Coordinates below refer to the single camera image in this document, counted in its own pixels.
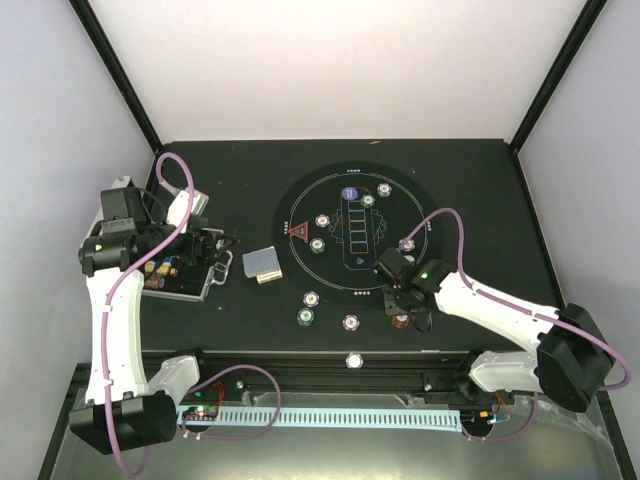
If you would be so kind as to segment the red poker chip stack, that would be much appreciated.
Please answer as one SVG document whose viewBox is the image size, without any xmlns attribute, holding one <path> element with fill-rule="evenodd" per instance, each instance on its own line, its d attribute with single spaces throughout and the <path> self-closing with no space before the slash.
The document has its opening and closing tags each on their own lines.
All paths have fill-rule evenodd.
<svg viewBox="0 0 640 480">
<path fill-rule="evenodd" d="M 410 316 L 409 315 L 394 315 L 391 317 L 391 323 L 396 329 L 404 329 L 407 328 L 410 324 Z"/>
</svg>

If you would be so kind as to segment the blue playing card deck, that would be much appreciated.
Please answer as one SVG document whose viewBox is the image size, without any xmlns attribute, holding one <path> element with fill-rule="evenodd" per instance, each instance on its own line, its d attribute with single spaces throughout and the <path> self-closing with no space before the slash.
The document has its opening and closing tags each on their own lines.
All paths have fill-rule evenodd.
<svg viewBox="0 0 640 480">
<path fill-rule="evenodd" d="M 247 278 L 257 278 L 280 270 L 274 246 L 244 253 L 242 263 Z"/>
</svg>

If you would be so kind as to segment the blue poker chip stack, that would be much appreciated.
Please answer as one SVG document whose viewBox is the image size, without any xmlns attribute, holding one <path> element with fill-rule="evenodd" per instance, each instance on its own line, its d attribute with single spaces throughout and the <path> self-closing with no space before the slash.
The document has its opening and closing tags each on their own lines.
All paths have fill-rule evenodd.
<svg viewBox="0 0 640 480">
<path fill-rule="evenodd" d="M 353 332 L 359 328 L 360 322 L 357 316 L 346 315 L 342 320 L 342 326 L 346 331 Z"/>
</svg>

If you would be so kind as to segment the white chip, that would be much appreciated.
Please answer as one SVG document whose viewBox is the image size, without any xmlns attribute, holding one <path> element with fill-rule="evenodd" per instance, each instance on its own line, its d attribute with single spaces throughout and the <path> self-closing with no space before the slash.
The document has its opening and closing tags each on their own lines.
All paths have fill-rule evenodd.
<svg viewBox="0 0 640 480">
<path fill-rule="evenodd" d="M 349 369 L 359 369 L 363 366 L 363 357 L 355 352 L 349 353 L 345 358 L 346 366 Z"/>
</svg>

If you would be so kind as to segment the red triangular dealer button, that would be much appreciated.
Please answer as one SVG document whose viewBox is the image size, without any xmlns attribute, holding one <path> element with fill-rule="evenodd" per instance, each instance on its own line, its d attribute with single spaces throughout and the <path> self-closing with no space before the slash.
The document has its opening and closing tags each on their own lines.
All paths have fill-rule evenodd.
<svg viewBox="0 0 640 480">
<path fill-rule="evenodd" d="M 305 221 L 288 230 L 288 235 L 292 238 L 298 238 L 304 243 L 309 241 L 309 222 Z"/>
</svg>

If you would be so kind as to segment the green poker chip stack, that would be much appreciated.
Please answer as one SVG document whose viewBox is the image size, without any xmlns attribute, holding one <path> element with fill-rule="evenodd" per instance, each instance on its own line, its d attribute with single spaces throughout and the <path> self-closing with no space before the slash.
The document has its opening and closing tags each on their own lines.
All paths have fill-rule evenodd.
<svg viewBox="0 0 640 480">
<path fill-rule="evenodd" d="M 311 308 L 302 308 L 297 313 L 297 322 L 303 327 L 310 326 L 314 322 L 314 311 Z"/>
</svg>

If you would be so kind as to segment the purple round blind button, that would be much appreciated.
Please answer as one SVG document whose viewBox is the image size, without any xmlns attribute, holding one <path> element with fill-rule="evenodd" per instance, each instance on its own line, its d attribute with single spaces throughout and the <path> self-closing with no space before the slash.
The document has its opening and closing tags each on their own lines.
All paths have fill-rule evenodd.
<svg viewBox="0 0 640 480">
<path fill-rule="evenodd" d="M 357 188 L 348 186 L 341 190 L 341 198 L 347 202 L 358 201 L 360 194 Z"/>
</svg>

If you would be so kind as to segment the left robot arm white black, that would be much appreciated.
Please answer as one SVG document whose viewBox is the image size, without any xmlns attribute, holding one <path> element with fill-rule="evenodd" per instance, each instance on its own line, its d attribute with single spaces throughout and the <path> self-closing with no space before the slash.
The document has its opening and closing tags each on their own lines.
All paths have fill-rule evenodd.
<svg viewBox="0 0 640 480">
<path fill-rule="evenodd" d="M 92 309 L 92 360 L 84 401 L 69 425 L 104 455 L 169 441 L 184 396 L 213 391 L 215 376 L 200 365 L 198 349 L 165 360 L 148 378 L 140 332 L 144 284 L 168 272 L 170 259 L 210 275 L 219 258 L 233 257 L 235 237 L 201 216 L 207 203 L 207 195 L 181 190 L 165 220 L 155 222 L 138 188 L 101 194 L 101 215 L 78 252 Z"/>
</svg>

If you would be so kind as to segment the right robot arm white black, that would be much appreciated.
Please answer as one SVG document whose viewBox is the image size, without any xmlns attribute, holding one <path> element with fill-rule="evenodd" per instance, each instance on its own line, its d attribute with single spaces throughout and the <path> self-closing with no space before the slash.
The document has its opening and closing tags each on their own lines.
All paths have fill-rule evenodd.
<svg viewBox="0 0 640 480">
<path fill-rule="evenodd" d="M 419 266 L 390 248 L 373 265 L 401 311 L 433 308 L 507 339 L 516 352 L 486 350 L 454 379 L 457 396 L 476 403 L 498 390 L 541 393 L 583 413 L 605 386 L 614 355 L 591 314 L 569 303 L 539 305 L 484 285 L 440 260 Z"/>
</svg>

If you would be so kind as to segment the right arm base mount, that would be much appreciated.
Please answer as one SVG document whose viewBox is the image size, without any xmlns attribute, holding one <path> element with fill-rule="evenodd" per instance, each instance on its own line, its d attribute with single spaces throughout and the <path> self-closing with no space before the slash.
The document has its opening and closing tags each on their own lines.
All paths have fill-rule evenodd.
<svg viewBox="0 0 640 480">
<path fill-rule="evenodd" d="M 465 435 L 487 437 L 500 422 L 514 414 L 514 396 L 486 392 L 468 376 L 451 370 L 431 370 L 422 375 L 425 402 L 459 412 Z"/>
</svg>

